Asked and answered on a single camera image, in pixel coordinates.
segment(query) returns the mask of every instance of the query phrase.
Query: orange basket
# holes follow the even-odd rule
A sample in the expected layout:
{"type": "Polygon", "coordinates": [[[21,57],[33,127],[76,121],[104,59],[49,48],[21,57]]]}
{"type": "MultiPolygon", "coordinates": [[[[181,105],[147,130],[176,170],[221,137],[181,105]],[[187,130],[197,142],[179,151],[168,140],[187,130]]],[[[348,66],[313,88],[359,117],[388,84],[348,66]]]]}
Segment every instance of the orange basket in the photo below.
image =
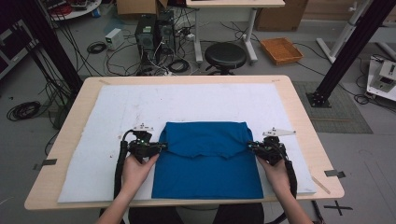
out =
{"type": "Polygon", "coordinates": [[[276,65],[295,63],[303,58],[303,54],[286,37],[265,39],[260,44],[276,65]]]}

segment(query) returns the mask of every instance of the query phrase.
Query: chair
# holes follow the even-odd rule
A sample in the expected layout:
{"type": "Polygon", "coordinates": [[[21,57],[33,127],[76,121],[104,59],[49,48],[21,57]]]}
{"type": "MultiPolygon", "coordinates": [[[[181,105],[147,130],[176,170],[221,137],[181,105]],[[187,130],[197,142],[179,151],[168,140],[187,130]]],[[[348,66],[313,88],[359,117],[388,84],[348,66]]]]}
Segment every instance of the chair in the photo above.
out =
{"type": "Polygon", "coordinates": [[[205,51],[205,59],[210,64],[206,71],[211,67],[215,67],[217,70],[209,73],[209,76],[213,76],[217,73],[221,75],[234,75],[231,69],[242,67],[247,61],[247,55],[245,51],[235,44],[231,43],[217,43],[205,51]]]}

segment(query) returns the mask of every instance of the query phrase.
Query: floor mat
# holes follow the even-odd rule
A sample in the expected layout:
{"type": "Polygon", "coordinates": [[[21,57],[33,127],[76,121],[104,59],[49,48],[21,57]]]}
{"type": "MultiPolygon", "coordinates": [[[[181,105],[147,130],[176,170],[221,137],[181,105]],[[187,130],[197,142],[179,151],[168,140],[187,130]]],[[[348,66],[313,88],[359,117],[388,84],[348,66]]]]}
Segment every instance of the floor mat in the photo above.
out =
{"type": "Polygon", "coordinates": [[[319,82],[293,82],[308,117],[317,133],[373,133],[350,96],[337,86],[329,98],[331,108],[312,107],[306,93],[314,92],[319,82]]]}

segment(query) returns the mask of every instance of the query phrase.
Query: blue cloth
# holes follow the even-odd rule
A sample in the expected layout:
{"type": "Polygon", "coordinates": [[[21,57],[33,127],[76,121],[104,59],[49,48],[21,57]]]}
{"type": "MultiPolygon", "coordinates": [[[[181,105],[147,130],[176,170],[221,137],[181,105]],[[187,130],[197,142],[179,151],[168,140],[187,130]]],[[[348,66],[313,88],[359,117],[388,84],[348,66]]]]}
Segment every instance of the blue cloth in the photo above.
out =
{"type": "Polygon", "coordinates": [[[261,199],[262,184],[245,122],[167,122],[152,198],[261,199]]]}

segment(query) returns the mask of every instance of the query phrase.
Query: background table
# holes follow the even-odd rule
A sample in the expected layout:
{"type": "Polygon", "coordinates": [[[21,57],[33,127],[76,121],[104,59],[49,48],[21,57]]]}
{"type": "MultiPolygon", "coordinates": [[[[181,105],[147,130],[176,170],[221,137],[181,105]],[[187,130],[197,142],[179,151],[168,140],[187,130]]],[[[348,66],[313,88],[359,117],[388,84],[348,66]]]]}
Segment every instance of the background table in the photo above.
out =
{"type": "Polygon", "coordinates": [[[199,39],[200,21],[248,21],[247,33],[243,35],[244,45],[250,63],[257,62],[257,56],[250,42],[256,19],[257,7],[283,7],[283,0],[223,0],[223,1],[186,1],[188,7],[195,11],[195,60],[203,62],[201,43],[199,39]]]}
{"type": "MultiPolygon", "coordinates": [[[[338,177],[327,177],[324,171],[332,170],[332,165],[318,136],[306,115],[303,105],[286,76],[218,76],[218,77],[90,77],[85,82],[73,104],[57,140],[48,156],[56,159],[54,165],[46,165],[26,199],[29,210],[106,207],[107,203],[57,203],[64,184],[68,164],[76,149],[101,87],[104,85],[165,85],[201,83],[274,83],[291,125],[297,134],[298,143],[317,184],[317,193],[298,195],[299,200],[333,199],[344,196],[338,177]]],[[[131,206],[209,204],[209,203],[254,203],[275,201],[274,195],[266,195],[260,200],[149,200],[132,201],[131,206]]]]}

